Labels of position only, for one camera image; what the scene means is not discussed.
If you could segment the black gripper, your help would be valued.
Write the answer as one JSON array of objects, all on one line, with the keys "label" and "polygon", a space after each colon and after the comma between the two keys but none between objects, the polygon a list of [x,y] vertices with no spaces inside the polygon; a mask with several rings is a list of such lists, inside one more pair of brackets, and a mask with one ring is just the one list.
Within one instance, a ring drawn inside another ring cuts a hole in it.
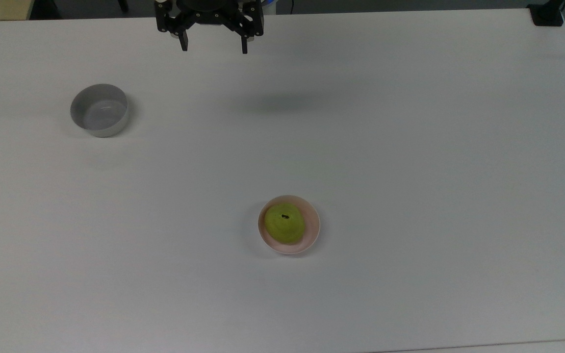
[{"label": "black gripper", "polygon": [[226,25],[241,38],[243,54],[248,54],[248,42],[264,34],[264,9],[261,3],[238,3],[236,0],[177,0],[179,13],[170,16],[172,3],[155,3],[158,31],[178,38],[182,51],[188,51],[187,30],[195,23]]}]

